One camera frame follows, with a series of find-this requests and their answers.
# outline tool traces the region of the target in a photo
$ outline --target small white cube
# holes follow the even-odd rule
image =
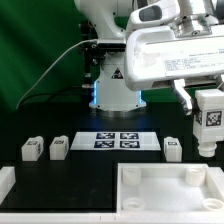
[[[164,153],[167,162],[182,161],[182,147],[177,138],[167,137],[164,139]]]
[[[38,136],[29,138],[22,147],[23,161],[37,161],[44,150],[44,140]]]
[[[68,137],[61,136],[54,138],[50,145],[50,159],[51,160],[64,160],[68,153]]]

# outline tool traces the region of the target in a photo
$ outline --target blue led light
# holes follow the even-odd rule
[[[96,81],[94,82],[93,104],[96,105]]]
[[[142,100],[142,91],[139,91],[139,104],[143,104],[144,101]]]

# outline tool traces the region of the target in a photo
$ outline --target black table surface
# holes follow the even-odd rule
[[[66,135],[70,145],[77,131],[125,131],[157,134],[161,151],[69,151],[64,161],[50,161],[54,137]],[[224,168],[224,145],[216,156],[199,156],[193,118],[178,103],[152,103],[132,118],[91,114],[80,103],[32,103],[22,106],[0,124],[0,166],[14,166],[16,184],[0,212],[116,212],[118,163],[166,163],[164,137],[178,138],[183,163],[207,163]],[[21,147],[29,137],[44,138],[37,162],[23,162]]]

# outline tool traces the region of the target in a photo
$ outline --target metal bracket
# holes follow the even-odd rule
[[[222,74],[216,78],[216,85],[219,90],[224,92],[224,74]]]
[[[172,92],[177,96],[180,103],[183,105],[184,112],[186,115],[192,115],[193,105],[191,96],[184,89],[185,80],[173,80],[172,81]]]

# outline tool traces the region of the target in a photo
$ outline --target green wall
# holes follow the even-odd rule
[[[0,1],[0,120],[15,110],[20,97],[66,49],[81,40],[84,17],[73,0]],[[53,93],[83,81],[82,56],[73,51],[32,94]],[[170,90],[147,91],[146,101],[174,101]],[[36,97],[33,101],[43,101]]]

